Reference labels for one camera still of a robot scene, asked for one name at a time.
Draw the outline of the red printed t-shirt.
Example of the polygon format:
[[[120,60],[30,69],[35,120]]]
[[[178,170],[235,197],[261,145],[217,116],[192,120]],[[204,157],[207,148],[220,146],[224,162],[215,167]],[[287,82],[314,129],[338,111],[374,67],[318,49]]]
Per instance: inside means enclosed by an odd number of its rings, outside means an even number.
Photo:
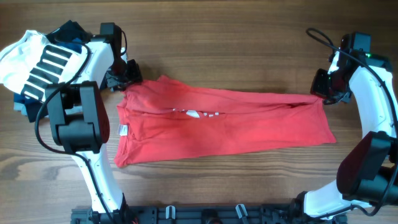
[[[162,76],[130,86],[117,110],[118,167],[336,141],[312,95],[200,88]]]

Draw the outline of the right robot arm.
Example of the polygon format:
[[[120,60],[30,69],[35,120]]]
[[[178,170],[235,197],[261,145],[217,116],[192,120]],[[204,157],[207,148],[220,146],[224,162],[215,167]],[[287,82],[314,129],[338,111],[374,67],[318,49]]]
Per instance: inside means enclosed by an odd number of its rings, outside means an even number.
[[[346,34],[341,45],[316,28],[306,33],[331,48],[328,70],[319,69],[310,89],[324,105],[355,98],[362,138],[341,162],[336,179],[293,199],[287,218],[300,223],[341,223],[343,215],[359,210],[375,216],[383,206],[397,205],[397,100],[392,65],[371,53],[371,36]]]

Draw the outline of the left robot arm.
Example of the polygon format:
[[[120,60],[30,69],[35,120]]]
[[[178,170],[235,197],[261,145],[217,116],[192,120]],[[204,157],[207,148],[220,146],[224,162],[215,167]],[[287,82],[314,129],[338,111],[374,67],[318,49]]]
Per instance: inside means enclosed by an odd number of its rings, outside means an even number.
[[[70,80],[49,86],[43,104],[53,141],[78,164],[91,196],[91,208],[73,210],[71,222],[138,223],[111,170],[109,119],[99,89],[102,82],[122,91],[142,81],[138,63],[127,59],[126,34],[113,22],[102,23],[93,35],[68,21],[48,37],[80,48],[84,55],[82,64],[72,67]]]

